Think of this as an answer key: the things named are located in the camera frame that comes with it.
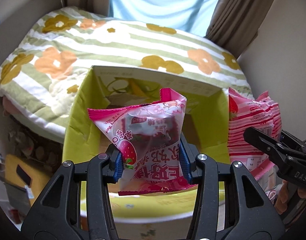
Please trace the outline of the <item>green cardboard box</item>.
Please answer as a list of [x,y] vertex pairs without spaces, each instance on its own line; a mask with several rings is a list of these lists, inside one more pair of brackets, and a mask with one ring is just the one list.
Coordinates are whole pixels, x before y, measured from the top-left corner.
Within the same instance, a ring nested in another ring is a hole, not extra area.
[[[191,72],[160,72],[149,68],[93,66],[75,97],[65,131],[63,159],[82,163],[104,152],[109,140],[89,119],[89,108],[106,109],[159,99],[161,88],[187,98],[183,133],[187,141],[222,163],[228,163],[228,90],[208,77]],[[196,188],[144,195],[120,196],[109,187],[117,223],[159,223],[193,214]]]

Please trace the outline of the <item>pink striped snack bag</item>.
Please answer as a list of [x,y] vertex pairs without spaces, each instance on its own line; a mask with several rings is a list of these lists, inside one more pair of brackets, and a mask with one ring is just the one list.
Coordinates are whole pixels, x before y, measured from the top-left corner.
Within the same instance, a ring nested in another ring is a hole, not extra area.
[[280,139],[282,120],[280,107],[269,96],[262,93],[256,100],[249,99],[236,90],[228,89],[228,139],[229,159],[240,161],[256,180],[261,179],[272,167],[265,150],[255,148],[260,133]]

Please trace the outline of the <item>light blue window cloth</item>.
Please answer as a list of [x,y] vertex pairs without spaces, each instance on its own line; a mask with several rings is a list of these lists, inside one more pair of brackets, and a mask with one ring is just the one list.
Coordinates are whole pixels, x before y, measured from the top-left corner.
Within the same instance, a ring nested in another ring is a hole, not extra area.
[[110,0],[109,16],[204,37],[218,0]]

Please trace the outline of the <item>strawberry snack bag white pink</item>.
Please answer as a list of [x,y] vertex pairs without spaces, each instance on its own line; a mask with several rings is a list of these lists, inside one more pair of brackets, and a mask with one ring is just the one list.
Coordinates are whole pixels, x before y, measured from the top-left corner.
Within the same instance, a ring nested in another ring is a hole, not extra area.
[[171,88],[160,100],[88,116],[122,154],[119,195],[167,193],[191,188],[180,167],[180,135],[187,99]]

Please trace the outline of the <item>right brown curtain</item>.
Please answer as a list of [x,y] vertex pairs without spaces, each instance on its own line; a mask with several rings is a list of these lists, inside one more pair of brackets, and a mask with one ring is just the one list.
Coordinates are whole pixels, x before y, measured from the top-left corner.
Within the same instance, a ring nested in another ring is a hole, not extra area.
[[257,36],[273,1],[218,0],[205,38],[238,58]]

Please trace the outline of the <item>floral striped quilt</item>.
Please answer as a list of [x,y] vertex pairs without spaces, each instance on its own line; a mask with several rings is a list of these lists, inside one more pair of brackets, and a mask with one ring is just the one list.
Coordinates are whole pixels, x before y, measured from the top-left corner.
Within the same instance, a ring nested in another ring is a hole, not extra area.
[[182,30],[65,7],[29,26],[0,55],[0,96],[21,124],[63,142],[74,99],[92,66],[146,67],[234,88],[252,98],[235,57]]

